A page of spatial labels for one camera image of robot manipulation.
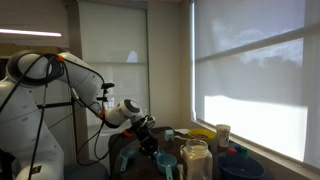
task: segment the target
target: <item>table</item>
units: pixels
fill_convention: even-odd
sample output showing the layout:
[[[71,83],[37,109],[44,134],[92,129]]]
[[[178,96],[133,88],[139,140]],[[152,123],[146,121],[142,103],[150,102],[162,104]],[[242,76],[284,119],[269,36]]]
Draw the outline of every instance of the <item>table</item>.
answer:
[[[186,140],[175,138],[173,142],[166,142],[164,139],[164,131],[166,129],[171,129],[170,127],[162,128],[158,131],[152,131],[154,137],[158,138],[159,140],[159,146],[165,151],[167,154],[174,155],[178,163],[181,164],[181,157],[180,157],[180,146],[184,145],[186,143]],[[187,137],[187,135],[181,134],[179,132],[174,131],[175,136],[181,136],[181,137]],[[128,142],[126,146],[133,146],[137,149],[140,147],[140,142],[137,139],[133,139],[131,142]],[[216,140],[214,139],[212,144],[209,146],[210,151],[212,152],[213,156],[213,179],[222,180],[220,170],[218,169],[218,166],[215,161],[215,156],[218,153],[225,152],[227,148],[218,148],[216,145]],[[113,168],[111,168],[111,179],[112,180],[165,180],[166,176],[161,174],[155,163],[152,162],[152,160],[141,153],[137,152],[135,157],[132,160],[128,161],[127,169],[125,172],[120,171],[122,158],[119,155],[119,150],[117,150],[118,153],[111,153],[110,157],[115,157]],[[255,154],[254,152],[249,152],[248,156],[259,156],[258,154]],[[173,178],[179,179],[179,171],[176,168],[173,171]],[[268,169],[266,169],[265,176],[262,178],[262,180],[273,180],[274,177]]]

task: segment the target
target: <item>glass jar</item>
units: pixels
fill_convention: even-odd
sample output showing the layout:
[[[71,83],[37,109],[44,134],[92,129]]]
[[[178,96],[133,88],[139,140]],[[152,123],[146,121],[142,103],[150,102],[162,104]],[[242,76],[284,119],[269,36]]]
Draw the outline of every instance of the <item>glass jar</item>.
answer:
[[[180,147],[183,176],[186,180],[212,180],[212,154],[206,142],[188,140]]]

